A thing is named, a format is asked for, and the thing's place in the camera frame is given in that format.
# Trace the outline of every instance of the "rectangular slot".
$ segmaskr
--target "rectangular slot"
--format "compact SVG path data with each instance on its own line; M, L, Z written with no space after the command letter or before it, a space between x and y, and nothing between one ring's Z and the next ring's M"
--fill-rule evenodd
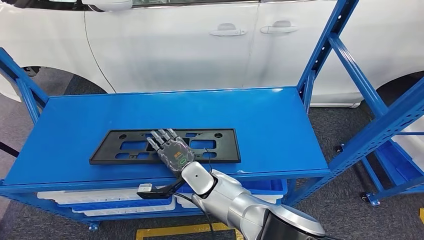
M217 157L217 153L213 151L207 151L202 154L204 159L213 159Z
M128 152L120 152L115 155L116 159L128 159L130 158L130 154Z
M215 149L217 142L215 140L192 140L190 148L192 149Z
M147 159L149 157L148 152L139 152L137 155L137 159Z
M146 149L147 141L124 141L120 145L120 150L144 150Z

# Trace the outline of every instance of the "blue metal shelf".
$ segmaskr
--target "blue metal shelf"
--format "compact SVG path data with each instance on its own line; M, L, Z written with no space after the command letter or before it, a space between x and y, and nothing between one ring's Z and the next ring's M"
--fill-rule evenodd
M199 214L196 209L177 206L167 212L86 217L38 199L34 192L174 181L163 164L90 165L91 154L110 129L233 128L241 163L212 167L241 181L290 179L285 203L297 204L424 115L424 78L387 107L339 38L357 3L337 1L298 84L290 87L49 97L0 48L0 73L18 86L34 122L21 153L1 182L0 195L90 224L94 230L103 220ZM331 50L376 119L327 165L307 112L314 81ZM399 174L406 176L403 170ZM298 178L310 179L294 191L293 179ZM424 176L397 185L393 191L416 191L418 181L424 182Z
M110 129L169 127L235 129L241 163L212 167L236 179L322 177L329 173L296 88L253 88L51 97L3 184L171 183L175 178L164 164L88 162ZM263 136L259 139L266 146L252 136ZM273 146L275 150L265 149Z

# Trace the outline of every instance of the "car window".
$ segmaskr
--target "car window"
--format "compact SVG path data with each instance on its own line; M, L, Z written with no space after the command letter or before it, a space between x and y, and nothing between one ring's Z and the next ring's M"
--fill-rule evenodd
M190 4L225 3L225 2L242 2L242 1L243 0L132 0L132 5L133 6L190 5Z

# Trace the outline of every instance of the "black bracket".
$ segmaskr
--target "black bracket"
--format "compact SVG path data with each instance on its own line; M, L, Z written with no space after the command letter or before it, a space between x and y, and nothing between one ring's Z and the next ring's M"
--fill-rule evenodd
M137 195L142 199L167 199L172 196L186 181L179 177L174 183L161 188L152 188L150 191L138 191Z

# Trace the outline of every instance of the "blue shelf surface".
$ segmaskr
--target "blue shelf surface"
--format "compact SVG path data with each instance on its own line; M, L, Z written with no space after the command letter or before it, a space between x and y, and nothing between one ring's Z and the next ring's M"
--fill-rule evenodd
M89 164L109 130L160 128L235 129L241 163L212 167L239 180L330 172L295 87L242 88L51 97L3 185L173 182L164 164Z

